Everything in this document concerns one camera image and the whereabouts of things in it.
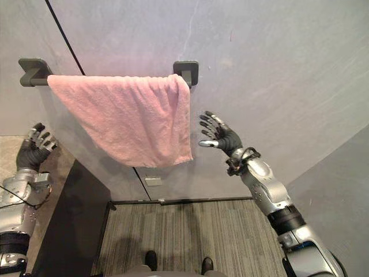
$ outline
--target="towel bar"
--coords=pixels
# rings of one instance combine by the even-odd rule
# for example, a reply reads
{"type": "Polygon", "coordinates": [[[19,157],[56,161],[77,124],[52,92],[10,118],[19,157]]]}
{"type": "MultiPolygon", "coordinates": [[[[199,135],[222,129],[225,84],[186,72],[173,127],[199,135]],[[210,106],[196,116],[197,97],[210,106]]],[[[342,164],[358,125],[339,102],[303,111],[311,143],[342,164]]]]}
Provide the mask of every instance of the towel bar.
{"type": "MultiPolygon", "coordinates": [[[[20,80],[23,87],[48,85],[47,76],[51,75],[52,72],[44,60],[21,58],[18,63],[25,72],[20,80]]],[[[191,88],[191,86],[197,85],[198,82],[198,62],[175,62],[173,64],[173,73],[182,76],[187,85],[191,88]]]]}

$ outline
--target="striped carpet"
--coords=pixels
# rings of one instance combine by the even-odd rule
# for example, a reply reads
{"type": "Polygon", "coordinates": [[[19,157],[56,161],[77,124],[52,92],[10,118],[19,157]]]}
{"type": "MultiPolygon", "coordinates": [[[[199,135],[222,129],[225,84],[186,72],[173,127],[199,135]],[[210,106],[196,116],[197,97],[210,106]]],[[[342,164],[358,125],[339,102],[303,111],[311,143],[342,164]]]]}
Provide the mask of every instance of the striped carpet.
{"type": "Polygon", "coordinates": [[[229,277],[286,276],[276,235],[252,200],[116,207],[93,274],[123,273],[155,250],[158,270],[199,272],[210,256],[229,277]]]}

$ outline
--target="towel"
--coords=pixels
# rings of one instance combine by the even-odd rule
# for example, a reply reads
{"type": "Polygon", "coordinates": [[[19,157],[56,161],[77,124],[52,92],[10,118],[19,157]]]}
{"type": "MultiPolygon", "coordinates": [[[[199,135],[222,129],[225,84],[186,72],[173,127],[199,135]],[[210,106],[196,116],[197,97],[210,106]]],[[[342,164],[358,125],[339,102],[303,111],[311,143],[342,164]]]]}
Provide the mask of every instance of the towel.
{"type": "Polygon", "coordinates": [[[52,91],[115,160],[165,167],[192,160],[190,90],[168,77],[50,75],[52,91]]]}

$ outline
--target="black shoe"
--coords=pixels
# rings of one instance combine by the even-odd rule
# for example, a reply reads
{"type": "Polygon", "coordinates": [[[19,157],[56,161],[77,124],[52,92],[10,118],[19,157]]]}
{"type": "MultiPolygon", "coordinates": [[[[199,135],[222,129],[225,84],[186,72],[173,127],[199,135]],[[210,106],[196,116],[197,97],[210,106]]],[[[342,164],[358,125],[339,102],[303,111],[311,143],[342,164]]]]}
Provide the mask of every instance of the black shoe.
{"type": "Polygon", "coordinates": [[[151,269],[151,271],[157,270],[157,259],[155,251],[150,250],[146,253],[145,264],[151,269]]]}
{"type": "Polygon", "coordinates": [[[214,270],[214,264],[211,258],[206,257],[203,261],[202,261],[202,265],[201,265],[201,275],[204,275],[205,273],[207,273],[209,270],[214,270]]]}

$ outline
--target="black robotic glove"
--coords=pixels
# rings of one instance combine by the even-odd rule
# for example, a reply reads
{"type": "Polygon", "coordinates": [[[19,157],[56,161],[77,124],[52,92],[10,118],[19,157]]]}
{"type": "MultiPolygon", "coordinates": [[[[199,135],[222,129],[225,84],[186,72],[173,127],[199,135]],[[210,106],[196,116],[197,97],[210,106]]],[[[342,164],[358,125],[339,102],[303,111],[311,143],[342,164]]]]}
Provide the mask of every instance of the black robotic glove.
{"type": "Polygon", "coordinates": [[[200,115],[200,119],[203,120],[200,121],[200,125],[206,128],[201,132],[211,138],[201,140],[200,146],[222,149],[229,157],[235,150],[242,148],[240,137],[215,114],[206,111],[205,115],[200,115]]]}
{"type": "Polygon", "coordinates": [[[28,133],[17,155],[17,170],[33,169],[39,171],[40,165],[58,146],[57,141],[49,132],[42,133],[45,126],[37,123],[28,133]]]}

